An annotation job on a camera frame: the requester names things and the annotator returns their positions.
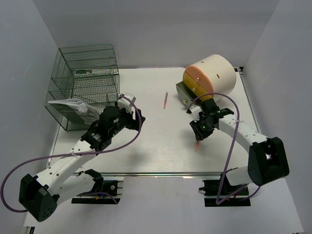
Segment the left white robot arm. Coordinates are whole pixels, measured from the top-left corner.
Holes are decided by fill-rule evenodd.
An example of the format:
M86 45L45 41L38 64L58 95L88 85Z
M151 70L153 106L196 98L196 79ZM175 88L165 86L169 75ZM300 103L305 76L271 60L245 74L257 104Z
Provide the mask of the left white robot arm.
M36 221L43 222L61 203L83 193L99 194L103 189L99 172L88 169L76 177L72 174L104 151L122 129L139 131L145 119L140 110L127 112L126 108L106 107L70 150L69 157L62 156L49 168L21 179L20 204Z

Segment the purple pink pen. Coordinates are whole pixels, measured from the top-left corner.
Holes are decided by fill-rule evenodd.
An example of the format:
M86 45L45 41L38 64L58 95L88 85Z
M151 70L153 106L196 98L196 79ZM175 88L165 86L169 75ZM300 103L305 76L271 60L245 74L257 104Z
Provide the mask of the purple pink pen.
M163 109L166 109L167 100L168 100L168 92L166 92L166 93L165 93L165 98L164 98Z

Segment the round white drawer organizer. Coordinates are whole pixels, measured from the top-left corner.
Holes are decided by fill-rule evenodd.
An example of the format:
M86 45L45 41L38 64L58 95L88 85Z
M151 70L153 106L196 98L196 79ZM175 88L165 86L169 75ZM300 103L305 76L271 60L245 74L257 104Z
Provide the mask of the round white drawer organizer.
M176 84L179 99L185 107L191 101L206 93L210 96L201 97L196 101L200 103L209 98L219 101L222 96L228 95L236 85L236 72L233 66L223 56L213 54L185 68L182 81Z

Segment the orange pink pen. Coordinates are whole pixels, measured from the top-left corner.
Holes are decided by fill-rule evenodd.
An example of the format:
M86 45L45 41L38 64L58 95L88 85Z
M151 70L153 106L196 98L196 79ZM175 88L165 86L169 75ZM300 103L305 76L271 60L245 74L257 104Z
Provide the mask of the orange pink pen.
M197 141L196 144L195 144L195 151L197 152L198 149L199 149L199 144L200 144L200 141Z

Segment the grey setup guide booklet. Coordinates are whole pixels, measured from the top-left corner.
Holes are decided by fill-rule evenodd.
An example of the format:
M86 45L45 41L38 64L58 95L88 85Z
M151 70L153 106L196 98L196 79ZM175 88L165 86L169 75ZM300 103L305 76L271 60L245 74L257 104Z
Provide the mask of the grey setup guide booklet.
M99 119L99 110L78 98L51 100L48 104L74 124L91 125Z

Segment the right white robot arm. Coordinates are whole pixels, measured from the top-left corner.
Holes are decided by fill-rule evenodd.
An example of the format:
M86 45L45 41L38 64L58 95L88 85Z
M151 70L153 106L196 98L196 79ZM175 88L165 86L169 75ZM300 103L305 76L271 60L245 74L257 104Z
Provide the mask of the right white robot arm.
M239 121L232 110L220 109L213 99L204 101L201 106L193 105L187 112L193 117L190 126L197 141L203 141L218 129L232 137L248 153L247 166L227 172L225 179L221 180L223 193L230 195L241 184L263 186L289 175L286 152L280 138L269 138L258 133Z

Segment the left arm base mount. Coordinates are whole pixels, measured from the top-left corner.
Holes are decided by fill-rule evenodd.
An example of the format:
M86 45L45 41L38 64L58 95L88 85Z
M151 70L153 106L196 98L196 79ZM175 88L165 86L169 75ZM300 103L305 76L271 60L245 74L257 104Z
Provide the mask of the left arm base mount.
M106 179L93 169L87 170L86 174L93 178L95 184L89 192L72 198L72 204L117 205L120 202L123 189L121 179Z

